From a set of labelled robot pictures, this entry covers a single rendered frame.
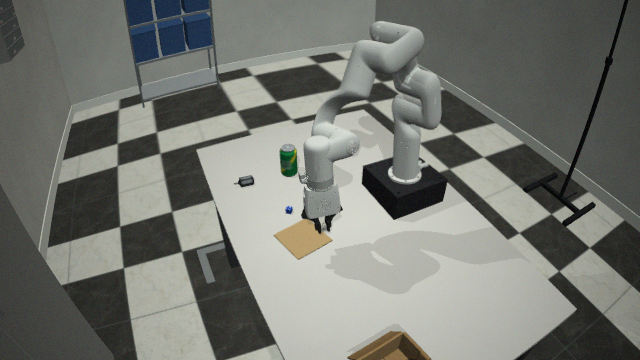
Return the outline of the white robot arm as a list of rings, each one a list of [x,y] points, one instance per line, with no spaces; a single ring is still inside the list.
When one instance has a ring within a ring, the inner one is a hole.
[[[298,171],[299,180],[312,189],[331,187],[333,162],[357,152],[359,138],[333,122],[342,107],[369,98],[377,72],[393,75],[395,89],[401,92],[392,102],[394,147],[389,178],[399,184],[414,184],[421,179],[420,170],[429,166],[419,161],[420,127],[435,129],[442,108],[438,77],[418,67],[424,36],[417,28],[385,21],[373,23],[370,36],[373,41],[355,43],[339,89],[320,106],[312,137],[304,142],[305,170]]]

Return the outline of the green soda can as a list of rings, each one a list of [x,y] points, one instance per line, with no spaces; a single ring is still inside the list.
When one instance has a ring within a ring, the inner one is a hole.
[[[292,144],[285,144],[280,149],[281,173],[286,177],[297,174],[297,150]]]

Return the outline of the tan square mat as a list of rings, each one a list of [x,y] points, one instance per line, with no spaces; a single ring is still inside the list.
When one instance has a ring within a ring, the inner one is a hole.
[[[309,219],[297,222],[274,237],[298,260],[333,241],[324,232],[319,234]]]

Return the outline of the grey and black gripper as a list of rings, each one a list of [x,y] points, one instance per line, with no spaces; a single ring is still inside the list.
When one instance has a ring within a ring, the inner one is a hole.
[[[304,209],[301,214],[302,219],[309,218],[309,220],[313,221],[315,224],[315,230],[318,230],[318,233],[321,234],[321,223],[319,221],[319,217],[325,216],[327,231],[330,232],[331,221],[333,220],[333,217],[343,210],[342,206],[340,205],[340,196],[337,182],[334,180],[334,183],[331,187],[323,190],[315,190],[305,184],[303,192],[303,205]]]

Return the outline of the open brown cardboard box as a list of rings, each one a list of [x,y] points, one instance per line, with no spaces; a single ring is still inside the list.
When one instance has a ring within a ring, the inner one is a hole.
[[[350,360],[431,360],[406,333],[390,331],[359,351]]]

